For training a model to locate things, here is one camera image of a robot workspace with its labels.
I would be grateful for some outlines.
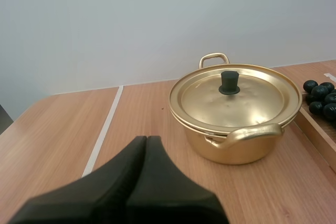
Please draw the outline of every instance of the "gold pot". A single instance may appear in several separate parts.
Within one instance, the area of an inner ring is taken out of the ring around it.
[[[207,59],[224,64],[203,67]],[[170,93],[170,109],[201,156],[223,164],[246,164],[266,156],[302,104],[286,76],[260,66],[230,64],[224,54],[204,56],[199,69]]]

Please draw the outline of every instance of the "pot rim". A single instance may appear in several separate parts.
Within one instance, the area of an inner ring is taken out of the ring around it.
[[[202,132],[203,134],[208,133],[210,134],[210,136],[214,136],[214,135],[220,135],[220,136],[225,136],[227,134],[229,134],[231,131],[237,130],[239,128],[242,127],[218,127],[217,129],[207,129],[203,124],[200,125],[196,125],[194,122],[194,120],[191,120],[191,122],[189,120],[186,120],[185,118],[183,118],[182,116],[179,116],[173,109],[172,106],[172,93],[175,91],[176,92],[176,87],[181,83],[184,82],[186,80],[190,80],[192,77],[197,76],[198,74],[201,74],[203,72],[207,72],[207,71],[211,71],[211,70],[216,70],[219,69],[221,67],[226,67],[226,66],[232,66],[232,67],[243,67],[243,68],[257,68],[257,69],[261,69],[264,71],[270,71],[273,74],[276,74],[277,76],[279,76],[282,80],[284,80],[286,83],[288,83],[289,85],[291,85],[294,89],[294,91],[297,94],[297,99],[298,99],[298,103],[295,107],[295,109],[292,111],[291,114],[289,114],[285,119],[283,119],[280,122],[275,122],[273,121],[272,123],[278,123],[281,125],[281,127],[285,127],[287,126],[293,119],[294,117],[297,115],[298,111],[301,108],[302,105],[302,93],[300,92],[300,89],[298,88],[298,86],[291,80],[289,79],[287,76],[285,76],[284,74],[273,70],[273,69],[269,69],[266,67],[262,67],[262,66],[257,66],[257,65],[249,65],[249,64],[225,64],[225,65],[214,65],[214,66],[209,66],[209,67],[205,67],[205,68],[201,68],[201,69],[197,69],[187,75],[185,75],[184,77],[182,77],[179,81],[177,81],[177,83],[173,86],[171,92],[170,92],[170,98],[169,98],[169,107],[171,110],[171,113],[173,114],[173,116],[180,122],[183,123],[183,125],[188,125],[191,129]],[[266,121],[264,123],[260,123],[261,124],[269,124],[271,123],[270,120]]]

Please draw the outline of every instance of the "white wall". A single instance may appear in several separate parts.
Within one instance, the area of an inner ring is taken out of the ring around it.
[[[201,56],[263,66],[336,59],[335,0],[0,0],[0,104],[176,79]]]

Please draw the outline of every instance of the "white stripe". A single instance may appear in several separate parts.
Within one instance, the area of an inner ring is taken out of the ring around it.
[[[103,142],[104,142],[107,130],[109,129],[109,126],[111,124],[113,115],[114,115],[115,110],[116,110],[116,108],[118,106],[118,103],[119,103],[119,100],[120,100],[123,88],[124,88],[124,86],[119,86],[117,94],[115,95],[114,101],[112,103],[110,112],[109,112],[109,114],[106,117],[106,120],[104,122],[103,127],[101,128],[101,131],[100,131],[100,134],[99,134],[98,139],[96,141],[96,144],[95,144],[95,146],[94,146],[94,148],[93,148],[93,150],[91,152],[91,156],[90,156],[90,158],[88,160],[88,163],[86,164],[86,167],[84,169],[82,178],[92,172],[92,169],[93,169],[93,167],[95,165],[95,162],[97,160],[100,148],[103,145]]]
[[[332,74],[330,74],[330,73],[325,73],[324,75],[325,75],[326,77],[329,77],[332,81],[336,82],[336,77],[333,76]]]

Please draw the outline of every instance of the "black object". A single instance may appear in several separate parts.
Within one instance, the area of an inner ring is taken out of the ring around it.
[[[321,102],[312,102],[309,105],[309,111],[314,115],[320,115],[322,113],[323,105]]]
[[[331,82],[324,82],[324,83],[321,83],[320,85],[325,86],[328,89],[329,93],[335,89],[334,84],[332,84]]]
[[[316,86],[318,86],[318,83],[313,81],[313,80],[308,80],[303,84],[303,89],[307,92],[307,93],[311,93],[311,90],[313,88],[315,88]]]
[[[311,90],[311,94],[316,97],[316,99],[324,99],[324,97],[329,94],[329,91],[325,86],[319,85]]]
[[[307,95],[306,95],[306,102],[307,102],[308,105],[309,105],[310,103],[316,101],[316,100],[317,100],[316,97],[313,96],[312,94],[307,94]]]
[[[238,87],[239,73],[237,71],[224,71],[220,74],[222,76],[222,85],[219,91],[222,94],[237,94],[240,91]]]
[[[28,200],[9,223],[125,223],[124,202],[142,169],[146,137],[91,174]]]
[[[161,138],[136,137],[67,186],[28,200],[9,223],[229,223],[217,197],[171,162]]]
[[[336,93],[327,94],[327,96],[324,98],[324,101],[326,104],[336,103]]]
[[[149,137],[139,181],[127,201],[129,224],[229,223],[216,195],[187,178],[160,137]]]
[[[324,106],[323,115],[329,120],[336,120],[336,103],[329,103]]]

